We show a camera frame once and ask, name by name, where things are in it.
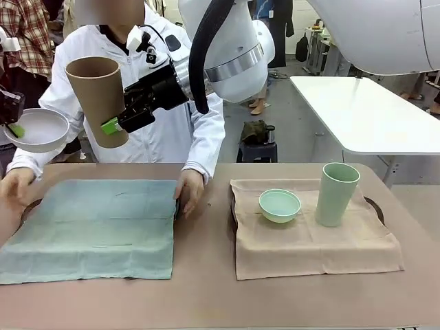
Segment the green cloth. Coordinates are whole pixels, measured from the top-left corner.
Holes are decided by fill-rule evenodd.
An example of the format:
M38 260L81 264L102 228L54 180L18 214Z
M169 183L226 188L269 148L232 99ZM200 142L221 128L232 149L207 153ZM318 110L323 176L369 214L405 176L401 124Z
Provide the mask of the green cloth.
M70 180L0 250L0 284L170 279L175 181Z
M263 144L267 141L267 125L264 120L245 122L240 141L244 144Z

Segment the hand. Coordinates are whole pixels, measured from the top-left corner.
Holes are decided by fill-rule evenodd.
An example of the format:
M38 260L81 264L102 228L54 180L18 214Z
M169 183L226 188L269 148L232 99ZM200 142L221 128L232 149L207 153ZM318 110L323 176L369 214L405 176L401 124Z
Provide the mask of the hand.
M196 170L183 170L179 182L177 183L174 198L179 199L182 195L182 190L185 188L188 189L190 195L190 199L184 208L184 216L185 218L188 218L204 193L205 186L203 175Z
M15 168L0 181L0 198L25 199L28 186L35 180L34 171L30 168Z
M59 22L47 22L47 27L49 28L49 30L52 31L61 31L63 29L63 26L61 25L61 23Z

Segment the gray floor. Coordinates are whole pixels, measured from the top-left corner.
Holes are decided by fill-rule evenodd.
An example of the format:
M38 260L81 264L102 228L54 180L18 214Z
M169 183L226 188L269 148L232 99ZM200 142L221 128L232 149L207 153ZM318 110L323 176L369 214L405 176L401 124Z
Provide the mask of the gray floor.
M288 76L307 75L301 64L294 60L279 71ZM381 82L389 89L398 89L393 83L393 77L385 77ZM425 104L429 105L436 91L426 86L423 92L427 96ZM344 157L346 162L365 164L380 177L384 176L386 166L377 157L342 154L340 145L328 134L288 79L272 82L267 102L271 106L260 116L251 116L246 104L225 106L226 139L221 149L220 162L236 161L243 123L263 119L276 127L279 162L331 162L342 161ZM324 133L324 136L315 137L315 133ZM395 182L440 184L439 169L440 157L407 157Z

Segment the white lab coat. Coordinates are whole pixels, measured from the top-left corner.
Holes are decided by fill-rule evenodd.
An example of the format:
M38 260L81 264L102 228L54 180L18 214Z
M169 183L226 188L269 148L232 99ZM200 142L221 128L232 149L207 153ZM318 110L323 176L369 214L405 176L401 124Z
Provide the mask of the white lab coat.
M148 6L145 21L159 33L173 31L182 44L190 47L190 40L183 28L155 14ZM149 28L145 29L151 33L151 42L156 49L165 52L165 44ZM148 70L145 53L127 56L100 33L98 26L86 25L70 34L56 49L52 84L40 99L42 108L58 111L69 120L67 142L76 138L84 128L99 162L182 163L185 164L184 169L191 168L202 173L205 182L214 175L221 143L225 137L222 99L216 94L211 94L208 97L210 111L206 115L198 113L193 102L170 111L158 109L154 112L156 121L131 133L124 146L105 149L96 143L65 73L68 63L84 56L103 56L117 61L121 66L124 88L136 83ZM17 150L8 171L28 167L40 177L43 166L62 149L42 154Z

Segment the brown paper cup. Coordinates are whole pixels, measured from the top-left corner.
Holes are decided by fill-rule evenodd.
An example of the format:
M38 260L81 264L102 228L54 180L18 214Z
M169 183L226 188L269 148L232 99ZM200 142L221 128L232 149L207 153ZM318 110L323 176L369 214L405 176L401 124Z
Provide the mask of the brown paper cup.
M119 64L110 58L84 57L69 63L66 73L97 143L109 149L125 144L126 131L107 135L101 129L125 109Z

